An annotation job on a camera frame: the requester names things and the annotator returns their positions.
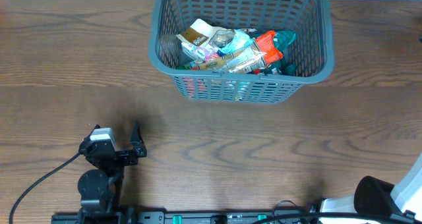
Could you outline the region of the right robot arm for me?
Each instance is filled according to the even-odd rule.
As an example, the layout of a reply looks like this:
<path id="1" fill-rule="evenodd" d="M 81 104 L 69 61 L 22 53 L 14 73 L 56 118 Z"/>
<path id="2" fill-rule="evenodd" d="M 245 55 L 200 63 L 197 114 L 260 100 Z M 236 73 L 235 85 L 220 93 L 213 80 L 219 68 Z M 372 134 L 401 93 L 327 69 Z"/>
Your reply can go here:
<path id="1" fill-rule="evenodd" d="M 406 223 L 420 223 L 421 157 L 397 184 L 366 176 L 361 179 L 354 194 L 316 201 L 311 211 L 376 215 Z"/>

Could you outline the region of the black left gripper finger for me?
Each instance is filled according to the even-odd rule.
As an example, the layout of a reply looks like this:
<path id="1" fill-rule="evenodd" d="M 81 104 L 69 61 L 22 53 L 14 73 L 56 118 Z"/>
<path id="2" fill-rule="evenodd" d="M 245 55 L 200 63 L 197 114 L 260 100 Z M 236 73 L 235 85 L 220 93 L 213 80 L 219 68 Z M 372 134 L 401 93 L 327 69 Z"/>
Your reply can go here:
<path id="1" fill-rule="evenodd" d="M 99 128 L 101 128 L 100 125 L 95 125 L 95 127 L 92 129 L 89 135 L 91 135 L 96 129 L 99 129 Z"/>
<path id="2" fill-rule="evenodd" d="M 145 144 L 140 133 L 138 122 L 135 122 L 134 124 L 130 143 L 134 150 L 145 150 Z"/>

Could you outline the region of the orange biscuit pack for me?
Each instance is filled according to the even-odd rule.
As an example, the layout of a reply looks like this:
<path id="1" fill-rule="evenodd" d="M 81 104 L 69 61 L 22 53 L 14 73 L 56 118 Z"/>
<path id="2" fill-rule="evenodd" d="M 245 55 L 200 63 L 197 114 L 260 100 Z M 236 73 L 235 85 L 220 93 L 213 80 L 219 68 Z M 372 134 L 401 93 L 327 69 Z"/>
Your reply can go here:
<path id="1" fill-rule="evenodd" d="M 243 49 L 195 66 L 193 70 L 247 74 L 258 69 L 265 69 L 284 57 L 275 45 L 279 42 L 277 36 L 277 32 L 270 30 L 252 40 L 252 43 Z"/>

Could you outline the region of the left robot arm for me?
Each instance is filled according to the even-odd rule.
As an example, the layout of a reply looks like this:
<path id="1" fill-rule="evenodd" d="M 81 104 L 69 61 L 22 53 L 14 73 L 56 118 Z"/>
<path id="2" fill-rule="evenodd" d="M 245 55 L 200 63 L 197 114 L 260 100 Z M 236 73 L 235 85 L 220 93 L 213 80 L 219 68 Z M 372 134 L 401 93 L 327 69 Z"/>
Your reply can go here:
<path id="1" fill-rule="evenodd" d="M 78 180 L 81 199 L 79 223 L 118 223 L 137 222 L 133 208 L 119 204 L 126 166 L 137 165 L 138 160 L 147 156 L 139 125 L 135 123 L 129 150 L 115 149 L 116 141 L 111 128 L 96 125 L 84 138 L 78 152 L 95 168 L 85 172 Z"/>

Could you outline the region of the Kleenex tissue multipack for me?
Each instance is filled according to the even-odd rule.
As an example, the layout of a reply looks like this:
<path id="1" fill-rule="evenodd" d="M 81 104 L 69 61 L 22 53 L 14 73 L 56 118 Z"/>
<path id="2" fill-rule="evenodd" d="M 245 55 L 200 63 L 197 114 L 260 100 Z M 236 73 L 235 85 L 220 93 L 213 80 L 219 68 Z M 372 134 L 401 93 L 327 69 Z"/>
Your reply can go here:
<path id="1" fill-rule="evenodd" d="M 214 47 L 213 45 L 210 45 L 209 43 L 205 43 L 201 46 L 196 46 L 189 42 L 182 42 L 181 43 L 182 51 L 184 54 L 186 54 L 188 57 L 190 57 L 192 60 L 198 60 L 201 59 L 205 63 L 209 61 L 213 61 L 214 59 L 217 59 L 220 57 L 218 55 L 218 51 L 220 50 L 219 47 Z"/>

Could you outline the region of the light green small packet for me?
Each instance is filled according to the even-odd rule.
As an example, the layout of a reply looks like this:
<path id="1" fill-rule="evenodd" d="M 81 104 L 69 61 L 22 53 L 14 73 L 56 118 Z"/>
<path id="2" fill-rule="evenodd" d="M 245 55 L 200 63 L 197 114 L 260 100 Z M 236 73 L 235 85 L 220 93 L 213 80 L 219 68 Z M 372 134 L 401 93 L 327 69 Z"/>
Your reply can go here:
<path id="1" fill-rule="evenodd" d="M 233 39 L 218 50 L 218 55 L 224 56 L 243 49 L 253 43 L 253 39 L 242 30 L 235 30 Z"/>

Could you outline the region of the beige paper pouch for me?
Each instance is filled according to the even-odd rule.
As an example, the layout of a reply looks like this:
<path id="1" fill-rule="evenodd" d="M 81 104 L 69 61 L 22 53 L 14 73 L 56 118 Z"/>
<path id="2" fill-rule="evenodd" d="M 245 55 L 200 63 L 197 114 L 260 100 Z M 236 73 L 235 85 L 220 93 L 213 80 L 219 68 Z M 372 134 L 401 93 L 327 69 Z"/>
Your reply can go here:
<path id="1" fill-rule="evenodd" d="M 244 32 L 247 36 L 257 32 L 255 28 L 227 29 L 219 26 L 212 26 L 201 19 L 196 19 L 184 32 L 176 37 L 185 43 L 191 43 L 199 47 L 222 48 L 232 42 L 236 35 Z"/>

